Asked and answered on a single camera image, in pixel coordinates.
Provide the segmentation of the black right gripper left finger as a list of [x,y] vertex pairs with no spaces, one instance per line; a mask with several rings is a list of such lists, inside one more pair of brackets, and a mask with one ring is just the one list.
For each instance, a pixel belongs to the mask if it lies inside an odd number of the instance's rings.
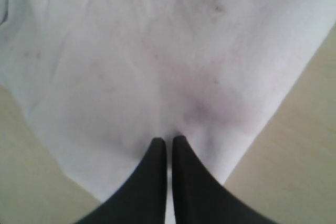
[[164,223],[166,143],[154,138],[125,183],[77,223]]

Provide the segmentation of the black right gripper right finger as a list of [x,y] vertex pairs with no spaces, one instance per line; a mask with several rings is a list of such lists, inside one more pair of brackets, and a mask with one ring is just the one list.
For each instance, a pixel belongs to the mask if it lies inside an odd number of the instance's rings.
[[274,223],[226,190],[185,136],[173,139],[172,189],[176,223]]

